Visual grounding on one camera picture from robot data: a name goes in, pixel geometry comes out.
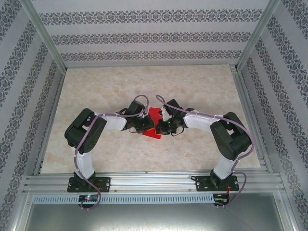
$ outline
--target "enclosure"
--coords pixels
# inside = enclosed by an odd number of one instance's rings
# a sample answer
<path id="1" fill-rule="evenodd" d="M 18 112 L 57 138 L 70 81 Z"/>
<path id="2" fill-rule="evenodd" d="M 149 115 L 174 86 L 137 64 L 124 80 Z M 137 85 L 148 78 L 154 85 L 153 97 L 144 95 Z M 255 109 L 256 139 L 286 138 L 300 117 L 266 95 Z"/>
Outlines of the enclosure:
<path id="1" fill-rule="evenodd" d="M 1 0 L 0 230 L 308 230 L 307 4 Z M 84 108 L 119 112 L 139 94 L 238 115 L 256 146 L 234 204 L 214 207 L 226 192 L 191 179 L 219 160 L 211 133 L 109 131 L 93 149 L 109 192 L 81 211 L 64 132 Z"/>

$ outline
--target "marble floor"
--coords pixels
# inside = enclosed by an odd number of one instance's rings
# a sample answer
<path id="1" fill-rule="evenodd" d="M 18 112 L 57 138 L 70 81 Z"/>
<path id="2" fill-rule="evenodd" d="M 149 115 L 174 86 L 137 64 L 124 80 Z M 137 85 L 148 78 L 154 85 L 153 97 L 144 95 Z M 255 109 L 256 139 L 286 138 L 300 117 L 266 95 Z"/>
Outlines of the marble floor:
<path id="1" fill-rule="evenodd" d="M 232 111 L 248 127 L 228 65 L 68 69 L 41 173 L 74 172 L 64 132 L 84 108 L 114 113 L 138 94 L 147 95 L 151 107 L 162 106 L 155 98 L 160 94 L 183 108 L 214 115 Z M 103 132 L 92 150 L 96 172 L 212 169 L 219 157 L 212 134 L 193 128 L 160 140 L 128 131 Z M 260 167 L 255 151 L 238 165 L 246 167 Z"/>

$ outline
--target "red block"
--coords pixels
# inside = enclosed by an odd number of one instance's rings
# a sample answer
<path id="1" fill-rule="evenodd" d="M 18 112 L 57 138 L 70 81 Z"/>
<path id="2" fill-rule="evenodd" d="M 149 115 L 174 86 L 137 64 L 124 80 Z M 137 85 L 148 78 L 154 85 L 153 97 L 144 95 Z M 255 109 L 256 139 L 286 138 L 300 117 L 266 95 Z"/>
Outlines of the red block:
<path id="1" fill-rule="evenodd" d="M 162 117 L 158 113 L 159 111 L 160 111 L 160 108 L 150 107 L 150 109 L 149 109 L 149 115 L 151 116 L 151 120 L 154 121 L 155 127 L 158 124 L 158 120 L 162 119 Z M 155 128 L 148 130 L 148 131 L 145 131 L 142 134 L 145 135 L 145 136 L 156 138 L 156 139 L 160 139 L 160 137 L 161 137 L 160 134 L 156 134 Z"/>

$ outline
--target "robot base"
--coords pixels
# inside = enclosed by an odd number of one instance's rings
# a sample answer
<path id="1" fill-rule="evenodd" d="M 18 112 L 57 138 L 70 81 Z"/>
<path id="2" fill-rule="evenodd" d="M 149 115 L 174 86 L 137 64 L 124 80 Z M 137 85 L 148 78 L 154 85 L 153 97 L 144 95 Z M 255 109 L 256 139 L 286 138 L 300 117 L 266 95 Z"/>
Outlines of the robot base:
<path id="1" fill-rule="evenodd" d="M 95 177 L 95 173 L 88 179 L 92 184 L 94 184 L 102 193 L 109 192 L 110 189 L 110 177 Z M 67 191 L 69 193 L 94 193 L 95 188 L 86 183 L 82 178 L 80 178 L 75 172 L 74 177 L 71 177 L 68 182 Z"/>
<path id="2" fill-rule="evenodd" d="M 230 187 L 230 191 L 239 191 L 240 189 L 236 176 L 229 176 L 227 181 L 218 187 L 215 187 L 211 182 L 210 176 L 193 176 L 191 179 L 195 181 L 197 192 L 227 191 L 227 186 Z"/>

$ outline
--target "aluminum frame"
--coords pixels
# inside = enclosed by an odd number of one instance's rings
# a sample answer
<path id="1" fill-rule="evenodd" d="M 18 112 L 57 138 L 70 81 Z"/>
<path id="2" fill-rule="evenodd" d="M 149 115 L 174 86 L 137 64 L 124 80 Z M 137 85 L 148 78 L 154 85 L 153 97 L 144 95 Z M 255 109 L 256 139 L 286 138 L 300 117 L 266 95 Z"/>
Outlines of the aluminum frame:
<path id="1" fill-rule="evenodd" d="M 247 175 L 247 183 L 242 193 L 273 193 L 277 209 L 285 231 L 297 231 L 298 226 L 292 213 L 288 197 L 279 173 L 273 173 L 267 152 L 264 148 L 262 137 L 257 129 L 256 118 L 254 117 L 247 92 L 240 75 L 235 66 L 230 65 L 234 82 L 243 105 L 247 123 L 256 139 L 256 148 L 260 168 L 238 169 Z M 60 91 L 57 95 L 57 102 L 60 98 Z M 51 131 L 53 119 L 56 112 L 56 106 L 52 113 L 52 120 L 48 126 L 48 134 Z M 21 195 L 21 201 L 18 205 L 15 218 L 13 220 L 12 231 L 24 231 L 31 207 L 36 195 L 84 195 L 85 193 L 68 193 L 67 185 L 73 174 L 39 174 L 39 167 L 47 147 L 49 135 L 43 144 L 42 152 L 36 169 L 36 176 L 28 176 Z M 153 171 L 153 172 L 109 172 L 97 173 L 98 177 L 111 177 L 110 192 L 104 195 L 202 195 L 221 192 L 197 192 L 195 182 L 191 176 L 209 176 L 210 171 Z M 242 175 L 237 175 L 239 186 L 244 181 Z"/>
<path id="2" fill-rule="evenodd" d="M 49 140 L 49 137 L 50 137 L 50 134 L 51 134 L 51 129 L 52 129 L 52 125 L 53 125 L 53 122 L 54 122 L 54 118 L 56 116 L 56 111 L 57 111 L 57 108 L 58 108 L 58 104 L 59 104 L 59 100 L 60 100 L 60 96 L 61 96 L 62 87 L 63 87 L 63 84 L 64 84 L 66 72 L 63 73 L 62 75 L 63 76 L 62 76 L 62 79 L 61 79 L 60 88 L 59 88 L 59 91 L 57 92 L 57 95 L 56 95 L 56 101 L 55 101 L 54 107 L 52 109 L 51 119 L 50 119 L 50 121 L 47 125 L 46 136 L 43 140 L 42 148 L 41 148 L 41 151 L 39 153 L 38 162 L 37 162 L 37 165 L 35 166 L 33 175 L 38 175 L 40 173 L 40 170 L 41 170 L 42 165 L 43 165 L 43 160 L 44 160 L 45 153 L 46 153 L 46 150 L 47 150 L 47 144 L 48 144 L 48 140 Z"/>
<path id="3" fill-rule="evenodd" d="M 266 24 L 269 22 L 272 14 L 276 10 L 280 0 L 269 0 L 266 8 L 263 11 L 263 14 L 261 15 L 258 24 L 256 25 L 253 33 L 251 34 L 238 62 L 237 62 L 237 70 L 241 70 L 243 66 L 245 65 L 246 60 L 248 59 L 252 49 L 255 47 L 255 44 L 259 40 L 264 28 L 266 27 Z"/>
<path id="4" fill-rule="evenodd" d="M 46 29 L 42 19 L 40 18 L 37 10 L 33 6 L 33 3 L 31 0 L 20 0 L 21 5 L 23 6 L 24 10 L 26 11 L 27 15 L 31 19 L 31 22 L 35 26 L 36 30 L 38 31 L 40 37 L 44 41 L 48 51 L 52 55 L 54 61 L 57 63 L 57 66 L 61 73 L 65 73 L 67 70 L 67 66 L 58 51 L 56 45 L 54 44 L 50 34 L 48 33 L 48 30 Z"/>

